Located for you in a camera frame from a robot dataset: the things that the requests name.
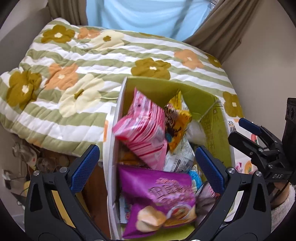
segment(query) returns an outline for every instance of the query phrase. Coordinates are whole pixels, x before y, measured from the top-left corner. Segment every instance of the blue curtain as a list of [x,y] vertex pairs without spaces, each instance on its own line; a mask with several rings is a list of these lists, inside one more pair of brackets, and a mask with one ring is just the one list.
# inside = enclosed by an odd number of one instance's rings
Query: blue curtain
[[87,0],[90,26],[131,30],[183,41],[211,10],[208,0]]

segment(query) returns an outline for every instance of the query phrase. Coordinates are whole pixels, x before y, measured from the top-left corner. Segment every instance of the pink snack bag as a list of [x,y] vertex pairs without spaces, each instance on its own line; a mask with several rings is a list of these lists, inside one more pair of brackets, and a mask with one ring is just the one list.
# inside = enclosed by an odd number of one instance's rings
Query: pink snack bag
[[136,88],[128,114],[114,125],[112,131],[150,168],[163,169],[168,145],[165,113]]
[[123,238],[140,238],[161,227],[176,227],[196,218],[188,174],[118,165],[122,195],[131,204]]

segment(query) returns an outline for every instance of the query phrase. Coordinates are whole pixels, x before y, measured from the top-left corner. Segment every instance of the metal screw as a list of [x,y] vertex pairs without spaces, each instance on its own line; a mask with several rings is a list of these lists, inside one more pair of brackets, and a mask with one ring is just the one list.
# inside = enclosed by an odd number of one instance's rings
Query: metal screw
[[40,174],[40,171],[39,170],[36,170],[36,171],[33,172],[33,175],[34,176],[38,176],[39,174]]
[[66,168],[66,167],[61,167],[60,170],[59,170],[59,172],[64,173],[64,172],[66,172],[67,170],[68,170],[68,168]]
[[234,174],[235,173],[235,169],[230,167],[227,169],[229,173]]
[[260,172],[260,171],[256,171],[255,174],[256,174],[256,176],[258,176],[258,177],[261,177],[261,176],[262,176],[262,172]]

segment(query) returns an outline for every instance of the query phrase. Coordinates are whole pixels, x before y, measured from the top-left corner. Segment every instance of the flower center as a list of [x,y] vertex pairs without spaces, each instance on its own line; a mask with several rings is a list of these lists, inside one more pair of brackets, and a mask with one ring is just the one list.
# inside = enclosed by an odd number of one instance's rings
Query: flower center
[[79,90],[76,94],[74,94],[74,99],[77,100],[77,98],[83,93],[84,89]]
[[28,91],[29,91],[29,87],[28,87],[27,85],[23,85],[23,86],[22,86],[22,92],[23,92],[24,94],[26,94],[26,93],[28,93]]
[[111,37],[107,35],[106,37],[103,38],[103,40],[104,42],[109,42],[111,41]]
[[59,74],[59,76],[58,76],[58,79],[63,79],[63,78],[65,78],[65,75],[64,74]]
[[55,38],[60,38],[60,37],[62,37],[63,35],[61,34],[61,33],[56,33],[55,35],[54,35],[54,37]]

